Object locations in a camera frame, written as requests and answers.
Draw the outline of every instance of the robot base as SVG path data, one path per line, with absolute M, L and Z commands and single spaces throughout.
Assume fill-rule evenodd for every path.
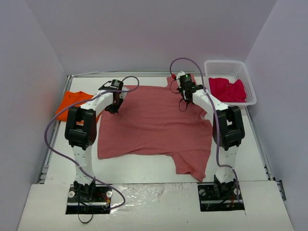
M 244 204 L 236 200 L 234 188 L 229 190 L 228 195 L 219 198 L 213 183 L 200 183 L 198 192 L 201 212 L 245 210 Z
M 104 185 L 95 185 L 90 199 L 81 197 L 72 185 L 69 188 L 65 214 L 109 214 L 112 191 Z

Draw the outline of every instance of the white plastic basket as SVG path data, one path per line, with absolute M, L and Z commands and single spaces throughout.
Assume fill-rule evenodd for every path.
M 209 60 L 204 63 L 205 67 L 205 86 L 211 92 L 209 78 L 226 78 L 230 83 L 240 79 L 243 82 L 246 92 L 245 103 L 224 102 L 230 106 L 245 108 L 257 102 L 256 94 L 252 86 L 250 76 L 244 63 L 232 60 Z

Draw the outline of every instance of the white tabletop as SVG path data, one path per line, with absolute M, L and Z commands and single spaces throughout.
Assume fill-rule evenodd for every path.
M 114 185 L 126 197 L 111 214 L 81 224 L 66 215 L 69 185 L 32 185 L 18 231 L 292 231 L 276 182 L 241 182 L 245 211 L 200 212 L 196 183 Z M 117 193 L 112 205 L 119 204 Z M 87 220 L 89 215 L 81 215 Z
M 106 80 L 109 78 L 74 78 L 70 90 L 94 94 Z M 141 77 L 140 82 L 153 86 L 167 84 L 166 76 L 159 77 L 159 74 Z M 87 225 L 81 224 L 77 215 L 66 215 L 67 194 L 74 181 L 75 167 L 53 154 L 45 184 L 31 187 L 18 231 L 292 231 L 277 184 L 267 180 L 247 115 L 245 111 L 242 114 L 246 137 L 239 148 L 235 169 L 245 211 L 201 212 L 196 180 L 190 175 L 177 175 L 171 157 L 130 154 L 98 160 L 95 143 L 92 158 L 96 177 L 113 183 L 124 194 L 126 204 L 110 214 L 94 215 Z M 64 128 L 65 123 L 61 123 L 54 147 L 72 157 L 64 139 Z M 213 181 L 217 168 L 214 157 L 211 152 L 205 181 Z M 114 193 L 111 203 L 116 205 L 121 200 Z M 81 219 L 86 220 L 86 216 L 82 215 Z
M 84 91 L 95 94 L 97 89 L 106 81 L 125 75 L 102 74 L 100 77 L 75 77 L 70 91 Z M 140 84 L 147 86 L 166 86 L 166 74 L 139 74 Z M 136 84 L 136 80 L 127 79 L 127 85 Z M 255 137 L 246 114 L 242 110 L 245 138 L 239 147 L 235 170 L 240 181 L 267 180 Z M 54 148 L 73 158 L 72 148 L 64 138 L 65 122 L 60 123 Z M 212 182 L 217 165 L 215 161 L 216 144 L 212 141 L 211 154 L 206 167 L 204 182 Z M 174 183 L 197 182 L 191 175 L 176 174 L 175 165 L 170 156 L 165 155 L 134 155 L 128 154 L 116 158 L 99 160 L 97 157 L 97 139 L 92 148 L 93 171 L 97 178 L 113 184 L 127 183 Z M 68 160 L 53 154 L 46 176 L 46 184 L 70 184 L 75 178 L 75 166 Z

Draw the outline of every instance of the gray wall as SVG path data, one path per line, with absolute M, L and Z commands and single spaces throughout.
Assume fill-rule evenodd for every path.
M 67 74 L 244 61 L 276 0 L 26 0 Z M 189 62 L 175 65 L 192 69 Z
M 296 231 L 308 227 L 307 25 L 308 1 L 278 0 L 245 61 L 258 100 L 249 111 Z
M 13 231 L 44 162 L 65 75 L 24 0 L 0 7 L 0 230 Z

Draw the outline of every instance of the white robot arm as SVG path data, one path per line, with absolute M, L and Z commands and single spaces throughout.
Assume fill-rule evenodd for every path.
M 218 196 L 225 194 L 227 190 L 234 185 L 235 176 L 232 168 L 235 167 L 236 153 L 245 136 L 241 110 L 239 107 L 230 107 L 222 103 L 216 97 L 211 95 L 202 85 L 196 85 L 190 74 L 184 72 L 178 73 L 175 77 L 178 83 L 178 91 L 183 100 L 189 104 L 193 103 L 204 109 L 207 114 L 205 119 L 209 119 L 213 125 L 213 138 L 217 143 L 217 128 L 214 119 L 214 111 L 207 94 L 212 99 L 219 122 L 220 142 L 219 146 L 219 164 L 229 167 L 218 167 L 214 176 L 214 188 Z
M 104 93 L 108 90 L 128 90 L 123 86 L 123 82 L 114 79 L 110 86 L 103 85 L 98 92 L 93 96 L 95 100 L 89 101 L 80 107 L 71 107 L 68 111 L 67 123 L 65 127 L 65 138 L 69 141 L 75 160 L 80 164 L 85 172 L 94 176 L 92 169 L 91 150 L 96 139 L 96 116 L 103 110 L 112 114 L 117 113 L 126 92 Z M 95 182 L 84 175 L 78 166 L 76 166 L 76 177 L 74 188 L 84 196 L 91 198 L 95 190 Z

